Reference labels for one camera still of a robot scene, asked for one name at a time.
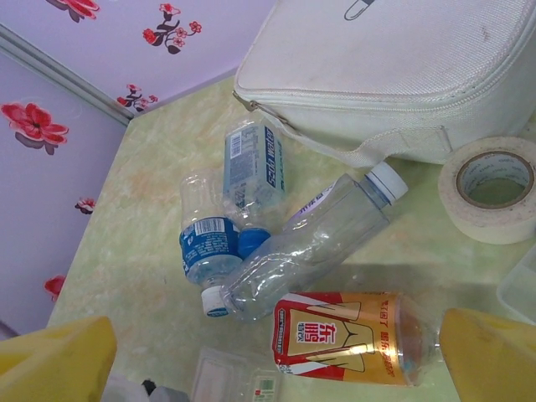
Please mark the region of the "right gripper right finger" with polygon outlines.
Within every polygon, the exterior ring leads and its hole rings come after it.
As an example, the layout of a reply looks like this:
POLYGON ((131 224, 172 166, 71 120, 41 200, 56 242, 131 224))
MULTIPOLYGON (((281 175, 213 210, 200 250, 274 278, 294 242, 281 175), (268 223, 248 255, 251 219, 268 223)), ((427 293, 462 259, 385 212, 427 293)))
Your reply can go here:
POLYGON ((536 326, 451 308, 439 341, 461 402, 536 402, 536 326))

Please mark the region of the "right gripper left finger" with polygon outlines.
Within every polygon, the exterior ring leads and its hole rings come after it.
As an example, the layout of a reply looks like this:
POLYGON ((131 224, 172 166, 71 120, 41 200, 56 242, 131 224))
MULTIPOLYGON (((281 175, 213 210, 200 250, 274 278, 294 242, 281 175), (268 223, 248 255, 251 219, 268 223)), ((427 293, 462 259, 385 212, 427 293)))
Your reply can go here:
POLYGON ((0 342, 0 402, 100 402, 117 350, 106 316, 0 342))

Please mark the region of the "red gold label bottle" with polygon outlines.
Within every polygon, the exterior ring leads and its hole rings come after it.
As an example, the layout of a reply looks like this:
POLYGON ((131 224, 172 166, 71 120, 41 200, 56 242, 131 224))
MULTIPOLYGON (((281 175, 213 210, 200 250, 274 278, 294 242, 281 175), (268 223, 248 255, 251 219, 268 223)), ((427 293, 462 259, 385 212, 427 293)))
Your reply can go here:
POLYGON ((439 331, 399 292, 302 292, 273 312, 273 358, 284 374, 416 386, 439 361, 439 331))

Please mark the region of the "clear bottle green label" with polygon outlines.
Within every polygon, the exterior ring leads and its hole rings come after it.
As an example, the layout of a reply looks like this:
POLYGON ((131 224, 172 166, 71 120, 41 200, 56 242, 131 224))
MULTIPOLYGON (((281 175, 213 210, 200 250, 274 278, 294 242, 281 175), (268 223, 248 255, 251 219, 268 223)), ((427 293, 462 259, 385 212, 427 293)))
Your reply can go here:
POLYGON ((282 374, 258 353, 202 348, 191 402, 280 402, 282 374))

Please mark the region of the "blue label plastic bottle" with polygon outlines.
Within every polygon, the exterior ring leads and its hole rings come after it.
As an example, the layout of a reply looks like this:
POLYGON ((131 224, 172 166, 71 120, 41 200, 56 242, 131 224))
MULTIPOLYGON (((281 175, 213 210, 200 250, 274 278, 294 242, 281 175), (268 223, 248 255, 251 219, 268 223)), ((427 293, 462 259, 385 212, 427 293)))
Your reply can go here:
POLYGON ((238 252, 239 229, 224 215, 219 173, 211 169, 189 173, 180 183, 182 221, 178 243, 183 272, 201 293, 204 315, 229 314, 220 290, 242 259, 238 252))

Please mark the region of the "clear bottle white cap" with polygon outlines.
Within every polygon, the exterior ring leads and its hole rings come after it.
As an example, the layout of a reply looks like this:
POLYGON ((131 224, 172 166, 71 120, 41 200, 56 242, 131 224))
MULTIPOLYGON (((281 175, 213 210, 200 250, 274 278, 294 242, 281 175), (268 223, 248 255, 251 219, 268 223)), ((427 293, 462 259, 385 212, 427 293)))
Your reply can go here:
POLYGON ((359 181, 343 174, 225 280, 220 290, 225 307, 242 322, 270 315, 283 296, 307 290, 385 229, 385 209, 408 190, 386 162, 359 181))

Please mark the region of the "soda water bottle blue cap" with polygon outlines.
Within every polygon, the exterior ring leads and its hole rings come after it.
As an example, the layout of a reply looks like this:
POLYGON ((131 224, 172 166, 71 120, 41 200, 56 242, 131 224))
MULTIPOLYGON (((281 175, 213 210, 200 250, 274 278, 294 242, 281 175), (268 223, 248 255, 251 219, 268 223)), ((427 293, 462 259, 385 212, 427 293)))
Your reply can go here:
POLYGON ((243 259, 283 225, 286 206, 281 134, 261 114, 231 126, 224 139, 223 208, 240 229, 243 259))

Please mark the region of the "clear plastic container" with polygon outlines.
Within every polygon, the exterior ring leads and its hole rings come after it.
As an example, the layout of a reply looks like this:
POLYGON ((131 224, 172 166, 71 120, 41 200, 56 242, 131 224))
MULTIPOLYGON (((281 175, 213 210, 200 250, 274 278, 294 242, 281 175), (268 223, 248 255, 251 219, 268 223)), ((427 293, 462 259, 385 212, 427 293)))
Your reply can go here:
POLYGON ((501 281, 497 299, 517 319, 536 325, 536 245, 501 281))

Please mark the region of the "beige masking tape roll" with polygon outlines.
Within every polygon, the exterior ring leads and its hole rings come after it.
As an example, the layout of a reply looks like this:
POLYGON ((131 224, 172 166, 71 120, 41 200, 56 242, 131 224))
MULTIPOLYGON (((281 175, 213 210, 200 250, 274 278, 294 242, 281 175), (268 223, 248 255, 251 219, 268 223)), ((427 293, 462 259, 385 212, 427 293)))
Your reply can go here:
POLYGON ((470 238, 509 245, 536 235, 536 143, 519 137, 489 137, 453 152, 438 178, 441 202, 452 223, 470 238), (471 198, 479 187, 513 186, 514 199, 486 205, 471 198))

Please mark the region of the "white zippered fabric case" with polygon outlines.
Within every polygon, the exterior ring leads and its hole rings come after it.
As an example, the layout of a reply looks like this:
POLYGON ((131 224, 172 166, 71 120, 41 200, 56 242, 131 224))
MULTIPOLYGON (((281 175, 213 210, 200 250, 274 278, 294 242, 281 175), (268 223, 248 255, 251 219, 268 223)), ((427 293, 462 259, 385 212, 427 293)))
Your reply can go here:
POLYGON ((276 0, 234 82, 349 166, 442 163, 536 110, 536 0, 276 0))

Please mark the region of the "aluminium corner post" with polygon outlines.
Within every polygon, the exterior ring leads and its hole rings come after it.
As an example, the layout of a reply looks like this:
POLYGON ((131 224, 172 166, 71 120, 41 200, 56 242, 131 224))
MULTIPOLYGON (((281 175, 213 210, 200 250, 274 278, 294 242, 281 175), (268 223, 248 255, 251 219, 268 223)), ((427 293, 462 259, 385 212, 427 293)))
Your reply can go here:
POLYGON ((0 23, 0 53, 106 113, 123 126, 128 126, 134 118, 132 112, 120 106, 103 91, 64 67, 2 23, 0 23))

